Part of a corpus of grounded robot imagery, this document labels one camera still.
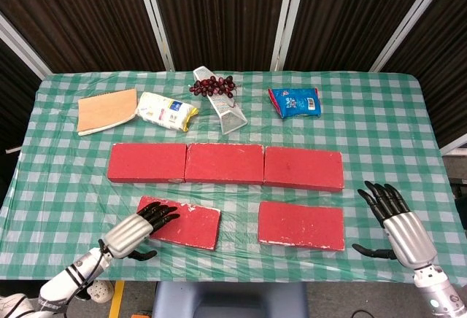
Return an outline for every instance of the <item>robotic hand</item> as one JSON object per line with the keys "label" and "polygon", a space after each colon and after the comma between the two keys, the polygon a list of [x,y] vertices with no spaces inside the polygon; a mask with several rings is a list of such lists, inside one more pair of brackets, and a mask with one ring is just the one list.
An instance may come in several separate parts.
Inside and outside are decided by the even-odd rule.
{"label": "robotic hand", "polygon": [[437,251],[417,215],[409,210],[402,195],[392,186],[373,185],[365,181],[372,196],[359,189],[381,227],[392,249],[371,250],[359,244],[352,247],[364,256],[397,259],[415,272],[419,288],[435,317],[467,318],[467,309],[443,270],[433,264]]}
{"label": "robotic hand", "polygon": [[91,249],[41,287],[38,311],[24,294],[14,294],[0,298],[0,318],[43,318],[65,314],[72,298],[104,272],[113,258],[145,261],[156,256],[156,251],[142,254],[135,249],[157,229],[178,218],[179,214],[172,213],[175,210],[176,207],[155,202],[128,216],[111,229],[103,241],[99,239],[99,248]]}

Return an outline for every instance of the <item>tan notebook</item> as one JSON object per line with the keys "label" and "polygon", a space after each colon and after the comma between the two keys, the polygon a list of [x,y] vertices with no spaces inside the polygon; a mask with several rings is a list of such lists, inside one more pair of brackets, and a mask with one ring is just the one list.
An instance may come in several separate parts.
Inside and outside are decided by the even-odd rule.
{"label": "tan notebook", "polygon": [[131,120],[136,114],[136,88],[78,101],[78,135],[95,133]]}

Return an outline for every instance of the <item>green checkered tablecloth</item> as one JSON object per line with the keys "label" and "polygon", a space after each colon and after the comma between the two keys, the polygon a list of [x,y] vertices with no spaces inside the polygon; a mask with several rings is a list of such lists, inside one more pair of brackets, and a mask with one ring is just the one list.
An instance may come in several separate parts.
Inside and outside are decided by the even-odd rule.
{"label": "green checkered tablecloth", "polygon": [[[397,281],[412,272],[397,261],[361,257],[351,244],[387,248],[383,234],[356,190],[363,180],[389,182],[406,197],[439,251],[437,262],[458,284],[467,284],[467,240],[455,212],[446,172],[418,81],[404,74],[357,72],[234,73],[249,125],[223,136],[207,98],[188,92],[190,72],[57,74],[46,78],[26,133],[18,167],[0,211],[0,278],[54,276],[115,224],[134,213],[142,195],[222,210],[215,252],[146,241],[156,248],[147,262],[115,260],[110,279],[178,281]],[[200,107],[187,133],[139,118],[79,137],[77,101],[136,87]],[[322,117],[281,120],[267,88],[317,87]],[[229,142],[338,150],[345,189],[324,193],[248,185],[114,184],[106,178],[109,152],[118,142]],[[320,173],[319,166],[311,166]],[[260,201],[284,201],[344,210],[344,252],[260,245]]]}

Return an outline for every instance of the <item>red foam block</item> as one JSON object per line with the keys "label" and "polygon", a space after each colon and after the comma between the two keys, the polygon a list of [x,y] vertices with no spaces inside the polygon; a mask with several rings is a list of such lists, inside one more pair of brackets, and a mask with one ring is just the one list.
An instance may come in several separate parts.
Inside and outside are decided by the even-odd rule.
{"label": "red foam block", "polygon": [[342,209],[261,201],[258,219],[260,243],[344,250]]}
{"label": "red foam block", "polygon": [[143,196],[139,202],[138,211],[154,201],[159,201],[162,205],[176,206],[175,212],[180,214],[180,217],[164,225],[150,238],[187,247],[215,249],[219,233],[220,210]]}
{"label": "red foam block", "polygon": [[107,178],[116,183],[184,182],[186,144],[114,144]]}
{"label": "red foam block", "polygon": [[339,192],[344,188],[340,152],[267,147],[264,185]]}
{"label": "red foam block", "polygon": [[263,184],[263,146],[257,144],[188,145],[187,182]]}

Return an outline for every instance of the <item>grape bunch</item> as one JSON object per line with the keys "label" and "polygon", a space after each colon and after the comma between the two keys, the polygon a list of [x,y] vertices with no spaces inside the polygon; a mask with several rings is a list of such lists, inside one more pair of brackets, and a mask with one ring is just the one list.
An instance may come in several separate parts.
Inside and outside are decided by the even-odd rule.
{"label": "grape bunch", "polygon": [[236,91],[236,85],[232,76],[227,76],[225,79],[211,76],[209,79],[197,80],[193,86],[190,87],[190,92],[195,96],[200,94],[205,96],[212,96],[213,94],[226,94],[227,97],[232,98],[234,95],[232,91]]}

